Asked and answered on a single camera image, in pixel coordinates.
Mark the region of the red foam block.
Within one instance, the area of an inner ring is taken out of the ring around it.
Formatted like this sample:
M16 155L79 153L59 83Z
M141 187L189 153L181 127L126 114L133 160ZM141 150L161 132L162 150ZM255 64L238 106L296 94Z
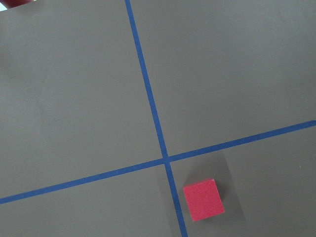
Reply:
M193 222L225 212L214 179L205 179L185 185L183 193Z

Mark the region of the red bottle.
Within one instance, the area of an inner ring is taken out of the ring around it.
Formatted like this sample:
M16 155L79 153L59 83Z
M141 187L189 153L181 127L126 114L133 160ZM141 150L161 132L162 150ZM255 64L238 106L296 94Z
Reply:
M14 8L32 2L33 0L0 0L7 9Z

